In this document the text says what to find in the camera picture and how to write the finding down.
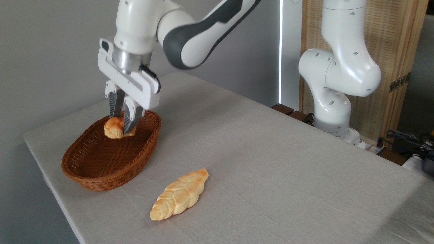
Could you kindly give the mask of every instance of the gray wall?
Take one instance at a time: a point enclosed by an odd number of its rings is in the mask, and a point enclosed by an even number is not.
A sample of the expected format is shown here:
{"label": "gray wall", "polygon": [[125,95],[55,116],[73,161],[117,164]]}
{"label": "gray wall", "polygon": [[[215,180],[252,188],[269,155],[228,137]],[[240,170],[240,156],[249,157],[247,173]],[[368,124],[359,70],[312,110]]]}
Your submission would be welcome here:
{"label": "gray wall", "polygon": [[[203,17],[220,0],[178,0]],[[118,0],[0,2],[0,243],[77,243],[22,134],[101,101],[100,37]],[[279,2],[263,0],[188,73],[264,105],[277,103]],[[160,47],[151,69],[174,71]]]}
{"label": "gray wall", "polygon": [[398,130],[416,136],[434,130],[434,16],[426,15]]}
{"label": "gray wall", "polygon": [[302,0],[283,1],[282,82],[280,103],[299,109]]}

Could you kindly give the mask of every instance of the metal hinge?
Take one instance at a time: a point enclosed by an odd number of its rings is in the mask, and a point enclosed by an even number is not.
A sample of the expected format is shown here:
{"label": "metal hinge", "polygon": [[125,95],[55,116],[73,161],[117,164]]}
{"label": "metal hinge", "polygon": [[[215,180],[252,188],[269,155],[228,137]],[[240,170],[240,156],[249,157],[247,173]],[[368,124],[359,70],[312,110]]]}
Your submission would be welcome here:
{"label": "metal hinge", "polygon": [[403,86],[405,83],[407,83],[408,80],[410,79],[410,74],[411,74],[411,72],[409,72],[407,75],[392,82],[390,84],[389,92],[392,92],[392,91],[398,89],[398,87]]}

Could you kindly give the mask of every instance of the black cable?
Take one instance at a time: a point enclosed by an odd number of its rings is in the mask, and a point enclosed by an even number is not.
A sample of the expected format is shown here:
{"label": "black cable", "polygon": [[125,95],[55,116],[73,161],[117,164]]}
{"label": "black cable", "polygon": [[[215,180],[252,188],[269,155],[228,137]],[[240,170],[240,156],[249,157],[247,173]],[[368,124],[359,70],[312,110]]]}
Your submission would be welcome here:
{"label": "black cable", "polygon": [[395,144],[395,143],[393,143],[393,142],[390,142],[390,141],[386,140],[386,139],[383,138],[383,137],[379,137],[378,139],[381,139],[383,142],[387,142],[388,144],[390,144],[390,145],[392,145],[392,146],[394,146],[394,147],[397,147],[397,148],[399,148],[399,149],[401,149],[401,150],[404,150],[404,151],[407,151],[407,152],[411,152],[411,153],[416,154],[416,155],[419,155],[419,156],[428,157],[430,160],[434,160],[434,158],[432,158],[431,155],[429,155],[429,154],[426,152],[426,150],[415,151],[415,150],[412,150],[412,149],[408,149],[408,148],[401,147],[400,145],[397,145],[397,144]]}

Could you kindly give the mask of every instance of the wooden block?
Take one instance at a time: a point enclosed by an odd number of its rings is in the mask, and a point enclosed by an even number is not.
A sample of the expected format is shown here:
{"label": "wooden block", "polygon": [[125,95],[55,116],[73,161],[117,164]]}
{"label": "wooden block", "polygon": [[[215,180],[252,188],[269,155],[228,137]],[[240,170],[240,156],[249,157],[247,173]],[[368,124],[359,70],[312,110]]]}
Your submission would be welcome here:
{"label": "wooden block", "polygon": [[300,111],[294,111],[289,116],[293,117],[294,119],[297,119],[297,120],[299,120],[301,122],[304,122],[304,123],[307,122],[307,115],[304,114],[304,113],[302,113],[302,112],[300,112]]}
{"label": "wooden block", "polygon": [[394,162],[395,164],[397,164],[399,166],[402,166],[408,160],[408,157],[404,157],[402,155],[399,155],[396,152],[389,151],[389,150],[384,150],[380,154],[380,157],[385,158],[391,162]]}
{"label": "wooden block", "polygon": [[274,105],[274,106],[271,107],[271,108],[274,109],[274,110],[276,110],[276,111],[279,111],[279,112],[281,112],[281,113],[284,113],[284,114],[286,114],[286,115],[289,115],[289,114],[291,114],[292,112],[294,112],[294,110],[293,110],[292,108],[287,107],[287,106],[285,106],[285,105],[283,105],[283,104],[280,104],[280,103]]}

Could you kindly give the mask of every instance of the braided bread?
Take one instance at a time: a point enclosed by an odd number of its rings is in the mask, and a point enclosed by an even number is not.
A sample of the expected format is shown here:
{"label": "braided bread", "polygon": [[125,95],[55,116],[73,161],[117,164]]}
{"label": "braided bread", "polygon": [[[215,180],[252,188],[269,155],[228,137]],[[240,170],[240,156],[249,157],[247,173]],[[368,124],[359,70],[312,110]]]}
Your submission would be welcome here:
{"label": "braided bread", "polygon": [[169,184],[152,206],[151,219],[163,220],[191,208],[204,191],[204,183],[207,179],[208,172],[203,168],[183,175]]}

